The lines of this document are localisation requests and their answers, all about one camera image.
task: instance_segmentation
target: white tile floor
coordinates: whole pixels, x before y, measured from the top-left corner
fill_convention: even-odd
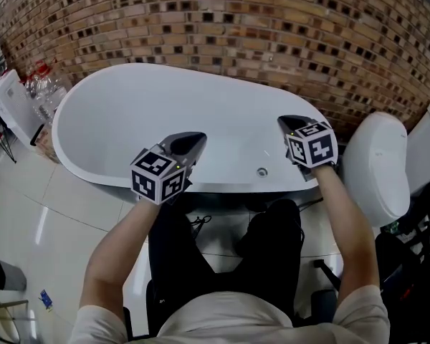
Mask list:
[[[23,270],[27,290],[24,294],[0,291],[0,302],[27,298],[37,317],[42,342],[66,343],[90,254],[132,204],[78,179],[62,165],[29,152],[19,141],[12,148],[17,164],[0,153],[0,259]],[[190,219],[198,215],[205,213],[193,212]],[[250,216],[248,211],[212,214],[213,219],[204,225],[197,244],[214,271],[231,271],[240,262],[232,244],[247,230]],[[311,261],[323,258],[337,274],[343,264],[322,204],[302,212],[302,228],[306,239],[295,306],[305,315],[310,294],[330,286],[322,272],[312,268]],[[149,279],[145,244],[124,287],[135,335],[148,332],[145,288]],[[51,312],[38,300],[42,290],[52,298]]]

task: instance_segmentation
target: black pants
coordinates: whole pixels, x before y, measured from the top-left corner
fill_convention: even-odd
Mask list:
[[[291,318],[300,271],[300,213],[291,200],[273,203],[249,224],[236,250],[243,256],[230,273],[215,274],[176,207],[163,206],[148,236],[155,325],[178,308],[212,292],[245,292],[266,300]]]

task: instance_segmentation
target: forearm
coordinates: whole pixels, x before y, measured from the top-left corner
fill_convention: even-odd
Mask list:
[[[373,230],[329,166],[313,170],[323,196],[344,269],[338,303],[364,285],[378,285],[379,273]]]
[[[159,206],[140,200],[95,248],[85,279],[123,286],[155,221]]]
[[[159,210],[149,201],[139,201],[98,244],[86,268],[80,307],[101,306],[124,320],[123,285]]]
[[[371,226],[357,204],[349,197],[336,172],[329,166],[317,167],[313,172],[343,259],[376,252]]]

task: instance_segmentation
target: black shoe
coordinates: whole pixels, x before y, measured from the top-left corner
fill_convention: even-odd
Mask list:
[[[247,233],[234,250],[240,257],[250,257],[261,254],[260,247],[284,252],[301,249],[303,242],[300,210],[293,200],[283,199],[274,202],[265,213],[253,217]]]

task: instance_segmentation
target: white toilet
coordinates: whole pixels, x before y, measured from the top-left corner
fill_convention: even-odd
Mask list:
[[[358,127],[343,154],[343,182],[372,226],[385,226],[409,208],[407,134],[394,116],[376,112]]]

